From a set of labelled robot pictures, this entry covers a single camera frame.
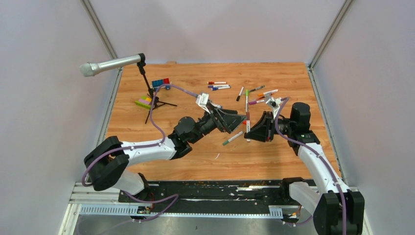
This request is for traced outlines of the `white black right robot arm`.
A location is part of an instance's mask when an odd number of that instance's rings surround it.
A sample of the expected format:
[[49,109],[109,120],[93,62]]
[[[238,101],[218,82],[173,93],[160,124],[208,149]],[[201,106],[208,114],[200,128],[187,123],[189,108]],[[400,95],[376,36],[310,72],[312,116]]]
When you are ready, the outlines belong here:
[[301,177],[284,178],[279,191],[281,201],[301,204],[312,216],[319,235],[361,235],[365,199],[361,192],[351,190],[328,162],[319,139],[310,129],[310,106],[294,103],[288,118],[279,115],[281,106],[274,103],[272,108],[263,112],[254,126],[245,121],[248,130],[244,137],[269,142],[278,134],[286,139],[317,187],[312,189]]

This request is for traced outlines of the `brown cap marker pen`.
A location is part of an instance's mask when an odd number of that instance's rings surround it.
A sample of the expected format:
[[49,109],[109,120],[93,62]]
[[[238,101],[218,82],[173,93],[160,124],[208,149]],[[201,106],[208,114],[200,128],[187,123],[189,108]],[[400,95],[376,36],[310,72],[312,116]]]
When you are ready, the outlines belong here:
[[249,133],[250,128],[251,128],[251,126],[250,126],[250,112],[246,112],[246,120],[245,120],[245,124],[246,124],[246,132],[245,132],[245,134],[244,134],[244,138],[246,139],[246,141],[247,141],[247,142],[250,142],[250,141],[251,141],[251,139],[249,139],[249,138],[247,137],[247,134]]

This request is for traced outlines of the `light green cap marker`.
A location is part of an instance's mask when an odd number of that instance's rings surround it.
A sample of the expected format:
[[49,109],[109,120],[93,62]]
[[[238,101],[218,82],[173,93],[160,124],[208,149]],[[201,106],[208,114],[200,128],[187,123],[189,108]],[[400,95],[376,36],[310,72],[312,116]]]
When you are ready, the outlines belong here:
[[245,91],[245,112],[249,112],[249,90]]

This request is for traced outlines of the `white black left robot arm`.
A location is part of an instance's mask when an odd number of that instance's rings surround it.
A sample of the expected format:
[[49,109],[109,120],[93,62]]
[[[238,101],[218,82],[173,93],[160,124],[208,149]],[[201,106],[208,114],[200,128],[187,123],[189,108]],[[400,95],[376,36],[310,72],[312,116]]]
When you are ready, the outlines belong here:
[[132,173],[128,167],[182,158],[192,151],[191,144],[213,130],[230,134],[246,119],[246,115],[237,111],[213,107],[198,120],[181,118],[173,132],[159,140],[127,142],[116,136],[108,137],[84,158],[91,186],[95,191],[116,188],[131,194],[138,202],[145,202],[150,196],[148,183],[143,174]]

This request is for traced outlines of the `green cap marker pen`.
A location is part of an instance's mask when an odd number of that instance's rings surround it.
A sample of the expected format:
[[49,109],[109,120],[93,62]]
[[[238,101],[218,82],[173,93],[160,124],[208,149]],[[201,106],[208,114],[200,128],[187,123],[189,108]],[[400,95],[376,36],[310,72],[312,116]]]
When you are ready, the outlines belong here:
[[240,131],[237,134],[235,134],[234,136],[230,137],[228,140],[226,140],[225,142],[222,143],[223,146],[229,144],[230,142],[232,142],[233,140],[235,140],[236,138],[238,138],[239,136],[243,135],[244,132]]

